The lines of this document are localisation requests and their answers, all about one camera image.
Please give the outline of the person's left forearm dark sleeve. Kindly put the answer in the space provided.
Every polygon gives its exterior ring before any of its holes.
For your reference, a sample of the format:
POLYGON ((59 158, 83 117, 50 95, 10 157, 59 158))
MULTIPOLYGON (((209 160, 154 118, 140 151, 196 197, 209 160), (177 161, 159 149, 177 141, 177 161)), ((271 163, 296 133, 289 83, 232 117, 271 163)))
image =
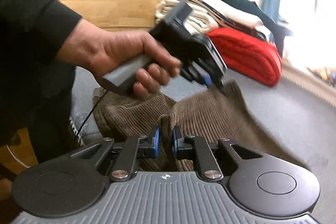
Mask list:
POLYGON ((1 144, 32 121, 41 80, 80 19, 58 0, 1 0, 1 144))

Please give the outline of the person's left hand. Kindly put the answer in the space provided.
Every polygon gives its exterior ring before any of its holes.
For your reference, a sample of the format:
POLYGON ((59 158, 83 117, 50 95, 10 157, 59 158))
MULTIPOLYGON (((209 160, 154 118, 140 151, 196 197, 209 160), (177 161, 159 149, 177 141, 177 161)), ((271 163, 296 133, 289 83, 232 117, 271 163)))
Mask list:
POLYGON ((179 75, 181 62, 146 31, 108 32, 82 19, 57 53, 57 59, 82 67, 102 85, 103 75, 140 53, 156 61, 135 73, 134 96, 144 99, 179 75))

